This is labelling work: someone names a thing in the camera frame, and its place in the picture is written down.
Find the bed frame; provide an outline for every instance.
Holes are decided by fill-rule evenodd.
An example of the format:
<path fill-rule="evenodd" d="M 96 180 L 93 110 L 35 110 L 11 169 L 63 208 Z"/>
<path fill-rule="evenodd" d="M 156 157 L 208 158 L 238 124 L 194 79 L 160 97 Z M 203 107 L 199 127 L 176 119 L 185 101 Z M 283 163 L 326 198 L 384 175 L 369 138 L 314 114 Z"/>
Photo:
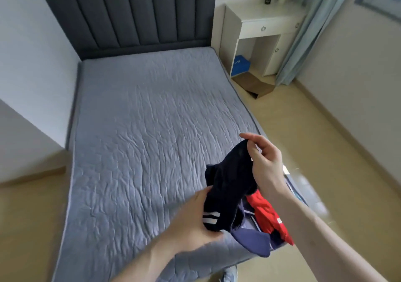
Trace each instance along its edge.
<path fill-rule="evenodd" d="M 46 0 L 84 59 L 211 45 L 215 0 Z"/>

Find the white nightstand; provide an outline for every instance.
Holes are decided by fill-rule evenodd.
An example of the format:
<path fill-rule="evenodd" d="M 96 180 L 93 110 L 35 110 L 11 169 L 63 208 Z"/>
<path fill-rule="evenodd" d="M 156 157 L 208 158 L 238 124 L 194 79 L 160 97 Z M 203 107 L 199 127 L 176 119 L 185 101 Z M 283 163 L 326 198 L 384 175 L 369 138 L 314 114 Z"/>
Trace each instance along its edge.
<path fill-rule="evenodd" d="M 243 55 L 260 75 L 276 74 L 305 15 L 305 8 L 295 3 L 227 4 L 220 59 L 228 73 L 234 57 Z"/>

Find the hand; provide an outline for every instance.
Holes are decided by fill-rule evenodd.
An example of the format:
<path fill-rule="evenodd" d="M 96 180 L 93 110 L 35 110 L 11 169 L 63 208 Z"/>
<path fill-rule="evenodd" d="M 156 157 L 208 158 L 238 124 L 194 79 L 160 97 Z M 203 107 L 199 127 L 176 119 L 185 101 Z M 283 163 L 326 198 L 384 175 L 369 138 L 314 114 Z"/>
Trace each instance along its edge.
<path fill-rule="evenodd" d="M 284 180 L 280 150 L 262 135 L 241 133 L 239 136 L 248 139 L 248 152 L 253 159 L 253 177 L 263 197 L 270 200 L 276 193 L 286 193 L 288 187 Z"/>
<path fill-rule="evenodd" d="M 177 252 L 193 251 L 223 237 L 223 233 L 207 230 L 202 223 L 203 204 L 212 186 L 195 193 L 183 205 L 170 226 L 162 234 L 172 240 Z"/>

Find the light blue curtain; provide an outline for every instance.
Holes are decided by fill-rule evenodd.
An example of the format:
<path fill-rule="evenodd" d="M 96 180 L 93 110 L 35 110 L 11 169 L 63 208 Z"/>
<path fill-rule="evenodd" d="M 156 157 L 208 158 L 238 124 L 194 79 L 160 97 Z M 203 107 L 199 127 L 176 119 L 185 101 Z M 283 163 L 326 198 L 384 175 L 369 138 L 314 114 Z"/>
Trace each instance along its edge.
<path fill-rule="evenodd" d="M 308 14 L 278 71 L 276 86 L 290 84 L 293 81 L 318 37 L 344 0 L 296 0 L 296 2 L 306 6 Z"/>

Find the gray quilted mattress protector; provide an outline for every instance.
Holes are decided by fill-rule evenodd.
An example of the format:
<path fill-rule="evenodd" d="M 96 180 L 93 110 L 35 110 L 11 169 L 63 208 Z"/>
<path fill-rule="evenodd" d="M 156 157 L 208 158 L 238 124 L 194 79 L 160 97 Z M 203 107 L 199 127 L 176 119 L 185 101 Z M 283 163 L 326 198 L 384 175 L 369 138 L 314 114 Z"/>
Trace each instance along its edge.
<path fill-rule="evenodd" d="M 109 281 L 206 186 L 240 132 L 259 132 L 210 47 L 86 60 L 69 206 L 53 281 Z M 192 281 L 254 255 L 230 234 L 176 255 L 158 281 Z"/>

